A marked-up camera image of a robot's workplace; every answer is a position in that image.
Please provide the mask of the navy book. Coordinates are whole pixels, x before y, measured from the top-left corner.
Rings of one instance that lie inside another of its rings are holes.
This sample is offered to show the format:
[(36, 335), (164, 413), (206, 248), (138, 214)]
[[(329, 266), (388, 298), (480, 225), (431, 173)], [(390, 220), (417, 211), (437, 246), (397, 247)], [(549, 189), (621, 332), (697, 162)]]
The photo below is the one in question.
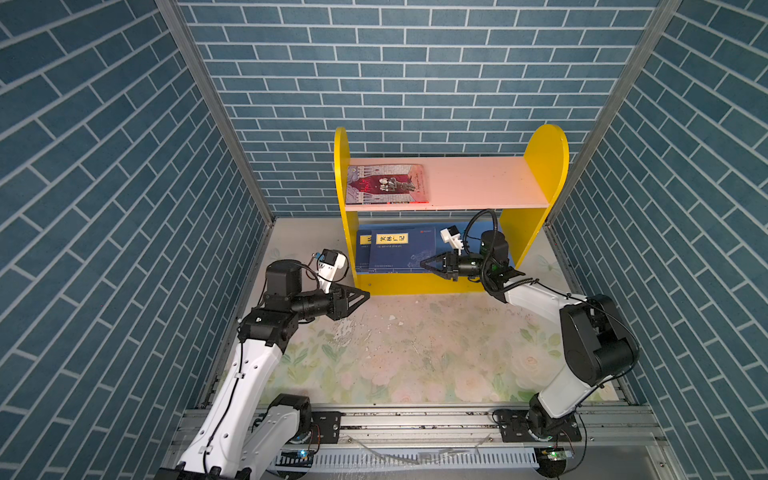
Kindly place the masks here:
[(437, 251), (434, 225), (371, 229), (368, 272), (373, 274), (425, 273), (421, 262)]
[(361, 230), (357, 233), (356, 271), (368, 273), (370, 268), (370, 255), (373, 244), (373, 236), (370, 230)]

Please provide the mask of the Hamlet picture book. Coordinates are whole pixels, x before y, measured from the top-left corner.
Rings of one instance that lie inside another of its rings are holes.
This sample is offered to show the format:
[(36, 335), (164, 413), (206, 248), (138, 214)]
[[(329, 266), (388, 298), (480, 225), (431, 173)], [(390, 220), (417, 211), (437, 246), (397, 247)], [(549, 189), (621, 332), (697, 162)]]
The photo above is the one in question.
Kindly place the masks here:
[(420, 164), (350, 166), (345, 200), (352, 205), (427, 203), (425, 169)]

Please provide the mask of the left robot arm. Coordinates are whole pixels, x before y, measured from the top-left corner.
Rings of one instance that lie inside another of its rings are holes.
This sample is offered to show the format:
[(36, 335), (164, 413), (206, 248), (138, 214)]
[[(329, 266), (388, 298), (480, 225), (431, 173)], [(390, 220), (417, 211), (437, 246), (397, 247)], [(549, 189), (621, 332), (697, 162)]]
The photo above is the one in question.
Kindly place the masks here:
[(308, 397), (280, 394), (260, 422), (256, 410), (298, 328), (319, 317), (349, 317), (370, 295), (293, 259), (267, 266), (263, 294), (240, 321), (238, 347), (219, 392), (175, 466), (158, 479), (259, 479), (283, 447), (312, 431)]

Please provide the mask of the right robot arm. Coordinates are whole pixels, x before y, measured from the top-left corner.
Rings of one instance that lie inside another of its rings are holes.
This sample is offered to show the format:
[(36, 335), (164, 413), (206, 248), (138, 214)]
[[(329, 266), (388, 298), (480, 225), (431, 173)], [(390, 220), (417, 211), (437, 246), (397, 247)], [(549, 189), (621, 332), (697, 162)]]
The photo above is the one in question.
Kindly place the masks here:
[(420, 262), (443, 279), (465, 277), (496, 300), (529, 310), (560, 326), (565, 366), (529, 401), (528, 432), (550, 441), (571, 423), (577, 408), (605, 383), (629, 373), (640, 359), (640, 345), (605, 295), (560, 292), (527, 277), (509, 261), (509, 246), (498, 230), (483, 232), (480, 248), (470, 250), (455, 226), (440, 231), (450, 249)]

